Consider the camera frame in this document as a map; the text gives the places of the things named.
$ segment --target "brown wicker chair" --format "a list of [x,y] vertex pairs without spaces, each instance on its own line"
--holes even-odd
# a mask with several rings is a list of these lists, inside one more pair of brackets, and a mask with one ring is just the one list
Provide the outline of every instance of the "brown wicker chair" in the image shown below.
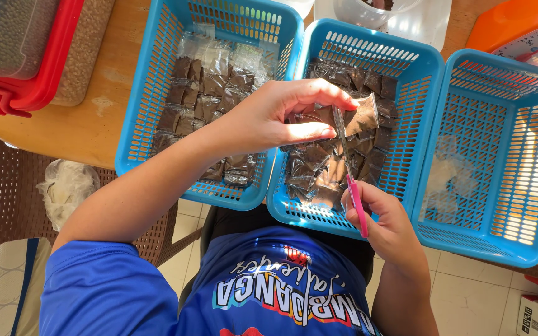
[[[45,213],[35,185],[45,179],[45,168],[55,158],[15,149],[0,141],[0,244],[6,241],[46,237],[53,244],[57,232]],[[113,170],[95,168],[101,186],[117,178]],[[156,267],[200,237],[200,229],[172,243],[177,203],[134,245],[140,256]]]

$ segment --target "scissor blade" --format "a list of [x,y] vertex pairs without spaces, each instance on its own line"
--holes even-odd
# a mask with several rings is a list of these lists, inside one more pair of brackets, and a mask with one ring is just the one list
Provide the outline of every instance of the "scissor blade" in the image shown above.
[[352,181],[354,181],[354,177],[352,175],[352,169],[350,168],[350,160],[348,159],[348,143],[346,142],[346,127],[344,126],[344,117],[342,116],[340,108],[336,107],[335,105],[332,105],[333,109],[333,118],[335,120],[335,126],[338,128],[338,136],[340,137],[340,141],[342,143],[342,149],[344,151],[344,162],[346,163],[346,169],[348,170],[348,176]]

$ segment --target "red plastic container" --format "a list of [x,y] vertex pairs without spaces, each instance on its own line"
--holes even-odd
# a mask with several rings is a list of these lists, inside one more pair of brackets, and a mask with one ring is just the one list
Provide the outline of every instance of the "red plastic container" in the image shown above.
[[30,80],[0,77],[0,115],[30,118],[57,92],[84,0],[61,0],[39,73]]

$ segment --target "pink scissors handle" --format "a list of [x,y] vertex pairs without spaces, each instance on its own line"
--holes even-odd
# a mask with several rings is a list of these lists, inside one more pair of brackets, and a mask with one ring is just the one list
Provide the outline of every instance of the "pink scissors handle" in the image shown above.
[[358,185],[350,175],[346,175],[346,178],[348,179],[348,190],[352,197],[352,205],[354,205],[356,213],[358,213],[358,221],[361,223],[361,237],[367,238],[369,233],[366,229],[365,210],[362,208],[361,194],[358,192]]

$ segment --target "hand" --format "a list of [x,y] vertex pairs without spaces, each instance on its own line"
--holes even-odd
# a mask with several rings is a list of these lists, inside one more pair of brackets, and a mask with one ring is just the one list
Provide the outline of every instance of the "hand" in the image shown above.
[[[400,201],[378,187],[363,181],[356,183],[361,200],[367,202],[370,210],[379,216],[379,221],[375,223],[366,212],[361,214],[366,218],[368,240],[375,252],[386,262],[396,265],[406,276],[415,277],[426,272],[428,278],[427,258]],[[348,190],[341,202],[346,209],[346,219],[358,228],[359,214],[354,209]]]
[[258,153],[294,143],[334,138],[333,127],[323,123],[284,124],[291,113],[314,111],[315,103],[336,105],[346,111],[358,103],[325,80],[269,81],[225,116],[203,127],[214,132],[229,155]]

